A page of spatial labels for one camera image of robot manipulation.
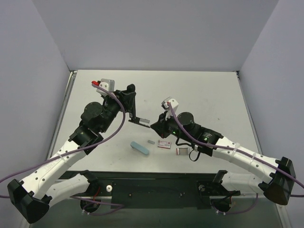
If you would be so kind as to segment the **black stapler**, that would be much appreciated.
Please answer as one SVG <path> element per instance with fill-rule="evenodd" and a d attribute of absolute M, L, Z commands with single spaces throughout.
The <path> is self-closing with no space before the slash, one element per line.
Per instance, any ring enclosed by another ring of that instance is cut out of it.
<path fill-rule="evenodd" d="M 137 125 L 140 125 L 140 126 L 143 126 L 143 127 L 147 127 L 149 128 L 150 127 L 150 120 L 148 119 L 144 119 L 144 118 L 140 118 L 140 117 L 137 117 L 136 114 L 134 113 L 129 113 L 129 122 L 133 123 L 133 124 L 137 124 Z"/>

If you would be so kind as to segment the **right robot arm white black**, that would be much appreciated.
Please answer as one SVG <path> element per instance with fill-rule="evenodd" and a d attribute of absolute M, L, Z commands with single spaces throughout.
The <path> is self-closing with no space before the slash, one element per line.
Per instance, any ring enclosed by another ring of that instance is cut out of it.
<path fill-rule="evenodd" d="M 250 172 L 249 177 L 239 180 L 227 172 L 212 182 L 215 193 L 239 191 L 244 186 L 249 191 L 263 193 L 276 204 L 288 204 L 295 183 L 295 170 L 289 158 L 276 159 L 246 149 L 222 134 L 195 123 L 189 112 L 183 112 L 176 118 L 166 118 L 166 113 L 162 113 L 151 128 L 163 139 L 173 135 L 178 140 L 187 141 L 199 153 L 226 160 Z"/>

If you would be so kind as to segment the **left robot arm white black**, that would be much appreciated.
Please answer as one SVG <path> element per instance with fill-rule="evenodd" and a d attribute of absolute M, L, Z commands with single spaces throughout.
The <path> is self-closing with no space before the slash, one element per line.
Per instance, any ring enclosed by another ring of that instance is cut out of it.
<path fill-rule="evenodd" d="M 103 103 L 87 104 L 79 126 L 63 146 L 33 173 L 22 180 L 13 179 L 7 185 L 11 203 L 29 224 L 39 221 L 62 200 L 79 193 L 91 196 L 97 192 L 100 183 L 89 171 L 82 171 L 65 181 L 57 180 L 76 162 L 106 142 L 102 133 L 107 131 L 119 112 L 135 117 L 135 85 L 130 84 L 123 91 L 113 90 L 101 81 L 93 81 L 92 86 L 103 98 Z"/>

